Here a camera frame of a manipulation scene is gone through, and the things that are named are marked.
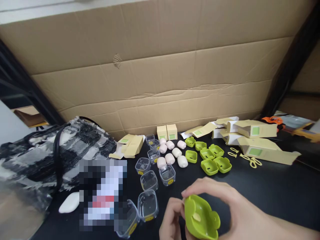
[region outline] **square plastic container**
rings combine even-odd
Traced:
[[[159,169],[159,174],[165,186],[169,186],[176,181],[176,171],[171,164],[166,164],[163,168]]]
[[[154,171],[148,171],[140,177],[141,187],[144,191],[153,189],[156,191],[159,187],[158,179]]]
[[[149,145],[149,142],[152,141],[154,138],[154,134],[149,134],[146,136],[146,142]]]
[[[198,153],[195,151],[187,150],[186,151],[186,159],[188,162],[197,163]]]
[[[143,175],[144,173],[148,172],[151,168],[149,158],[139,158],[136,163],[136,170],[137,173]]]
[[[138,215],[144,222],[157,217],[159,206],[156,192],[152,189],[140,193],[138,197]]]
[[[154,148],[159,149],[159,147],[160,147],[160,142],[159,142],[159,140],[157,140],[157,139],[151,140],[151,141],[149,142],[149,147],[150,147],[150,149],[154,149]]]
[[[153,148],[153,149],[150,149],[148,152],[148,158],[150,159],[150,163],[151,164],[156,164],[157,161],[158,161],[158,158],[160,157],[160,152],[158,149],[156,148]]]
[[[125,219],[124,222],[119,225],[119,227],[122,228],[123,231],[117,232],[117,235],[123,239],[130,238],[130,235],[133,233],[140,222],[137,207],[130,199],[127,200],[127,208],[127,219]]]

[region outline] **plaid fabric bag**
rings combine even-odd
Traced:
[[[32,205],[46,209],[54,192],[79,185],[84,162],[107,161],[115,148],[114,139],[98,125],[76,117],[63,126],[2,144],[0,179],[21,186]]]

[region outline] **yellow scissors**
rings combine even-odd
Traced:
[[[240,157],[247,159],[250,162],[250,167],[252,168],[257,168],[257,165],[262,166],[262,163],[257,160],[256,158],[249,158],[248,156],[243,155],[242,153],[240,153]]]

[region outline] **black strap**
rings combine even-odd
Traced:
[[[57,185],[55,187],[55,190],[53,192],[53,195],[55,195],[63,182],[63,174],[64,174],[64,169],[63,169],[63,164],[62,164],[62,159],[60,158],[60,151],[59,151],[59,143],[60,143],[60,136],[63,131],[63,129],[67,126],[70,126],[70,123],[65,124],[57,133],[54,142],[53,142],[53,161],[56,169],[56,178],[57,178]]]
[[[102,128],[102,127],[100,127],[100,126],[99,126],[95,121],[91,120],[90,118],[82,117],[82,116],[79,116],[79,118],[80,118],[80,119],[88,120],[88,121],[90,121],[90,122],[94,123],[95,125],[97,125],[99,128]]]

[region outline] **black metal frame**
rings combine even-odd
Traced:
[[[290,93],[291,85],[316,46],[319,34],[320,1],[316,3],[306,22],[301,27],[281,64],[269,98],[261,112],[261,117],[273,116],[284,97]]]
[[[51,125],[65,123],[2,40],[0,40],[0,84],[24,94]]]

